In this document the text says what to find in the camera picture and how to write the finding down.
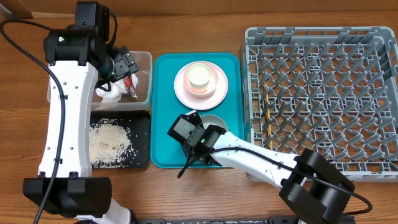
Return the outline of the red candy wrapper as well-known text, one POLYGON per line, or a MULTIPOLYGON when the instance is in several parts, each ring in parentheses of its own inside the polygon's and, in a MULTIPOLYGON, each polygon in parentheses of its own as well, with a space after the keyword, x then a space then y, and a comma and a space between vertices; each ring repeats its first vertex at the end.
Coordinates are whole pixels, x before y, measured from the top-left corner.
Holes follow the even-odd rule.
POLYGON ((124 78, 124 84, 127 89, 127 92, 130 93, 130 95, 133 98, 137 98, 137 93, 136 93, 137 83, 138 83, 138 78, 136 77, 136 75, 134 73, 132 75, 124 78))

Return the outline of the white bowl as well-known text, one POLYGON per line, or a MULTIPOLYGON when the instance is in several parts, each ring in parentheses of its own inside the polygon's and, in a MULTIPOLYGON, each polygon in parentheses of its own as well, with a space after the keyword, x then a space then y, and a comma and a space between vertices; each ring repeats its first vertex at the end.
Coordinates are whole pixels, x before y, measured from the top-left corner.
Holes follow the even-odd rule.
POLYGON ((209 125, 219 126, 228 130, 227 124, 219 117, 213 114, 206 114, 200 116, 204 129, 206 129, 209 125))

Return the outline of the white napkin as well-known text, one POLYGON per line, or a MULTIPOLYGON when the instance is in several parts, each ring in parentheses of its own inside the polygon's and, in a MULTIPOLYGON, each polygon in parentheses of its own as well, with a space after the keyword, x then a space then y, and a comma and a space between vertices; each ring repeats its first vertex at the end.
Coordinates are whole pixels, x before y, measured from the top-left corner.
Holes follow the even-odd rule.
POLYGON ((104 91, 100 88, 97 88, 96 94, 102 98, 102 103, 117 103, 123 96, 130 95, 125 87, 124 79, 115 83, 111 83, 111 91, 104 91))

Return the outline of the cream paper cup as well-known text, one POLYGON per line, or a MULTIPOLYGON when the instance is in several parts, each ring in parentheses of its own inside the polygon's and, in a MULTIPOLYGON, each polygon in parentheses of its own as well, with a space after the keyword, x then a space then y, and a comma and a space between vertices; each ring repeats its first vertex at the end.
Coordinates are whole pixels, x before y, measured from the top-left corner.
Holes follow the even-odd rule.
POLYGON ((187 78, 191 86, 203 88, 210 81, 211 70, 204 63, 193 63, 187 70, 187 78))

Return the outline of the wooden chopstick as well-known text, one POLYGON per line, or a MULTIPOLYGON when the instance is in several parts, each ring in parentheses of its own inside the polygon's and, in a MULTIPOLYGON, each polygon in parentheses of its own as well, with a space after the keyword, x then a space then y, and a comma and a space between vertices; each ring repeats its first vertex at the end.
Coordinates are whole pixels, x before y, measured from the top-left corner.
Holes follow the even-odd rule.
POLYGON ((270 118, 270 111, 269 111, 269 92, 268 91, 266 91, 267 90, 267 88, 268 88, 268 86, 267 86, 267 84, 265 83, 264 84, 264 101, 265 101, 265 107, 266 107, 266 113, 265 113, 265 115, 266 115, 266 121, 268 121, 269 120, 269 118, 270 118))
POLYGON ((267 129, 268 145, 269 145, 269 149, 273 150, 273 143, 272 143, 272 139, 273 139, 273 137, 272 137, 272 135, 273 135, 273 133, 272 133, 272 118, 269 118, 268 123, 269 123, 268 124, 268 129, 267 129))

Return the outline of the white rice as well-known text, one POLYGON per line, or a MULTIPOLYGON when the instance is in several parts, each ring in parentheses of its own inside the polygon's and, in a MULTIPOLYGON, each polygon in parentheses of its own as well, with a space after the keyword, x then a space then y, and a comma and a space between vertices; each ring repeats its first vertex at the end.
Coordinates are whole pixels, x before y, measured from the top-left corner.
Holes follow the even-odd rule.
POLYGON ((117 119, 99 119, 90 126, 89 153, 94 169, 125 168, 131 165, 131 160, 136 157, 131 129, 117 119))

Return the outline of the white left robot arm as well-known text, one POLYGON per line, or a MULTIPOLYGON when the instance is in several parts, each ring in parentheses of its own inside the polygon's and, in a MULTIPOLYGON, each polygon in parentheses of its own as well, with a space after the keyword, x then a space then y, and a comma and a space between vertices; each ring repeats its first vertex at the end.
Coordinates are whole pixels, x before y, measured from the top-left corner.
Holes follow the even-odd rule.
POLYGON ((39 212, 80 223, 132 223, 134 214, 112 198, 107 177, 93 177, 89 153, 90 115, 97 88, 138 71, 130 51, 115 47, 115 15, 96 1, 80 1, 75 21, 52 29, 44 40, 51 81, 49 124, 36 178, 26 178, 24 195, 39 212))

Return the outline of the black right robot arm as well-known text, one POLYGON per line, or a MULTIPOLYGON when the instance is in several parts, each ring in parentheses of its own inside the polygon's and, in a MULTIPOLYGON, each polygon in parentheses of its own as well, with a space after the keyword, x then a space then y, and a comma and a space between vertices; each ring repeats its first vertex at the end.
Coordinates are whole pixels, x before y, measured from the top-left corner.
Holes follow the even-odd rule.
POLYGON ((247 142, 221 126, 204 126, 199 114, 180 114, 167 134, 180 143, 187 162, 242 170, 278 189, 304 223, 338 223, 354 192, 353 183, 318 152, 276 152, 247 142))

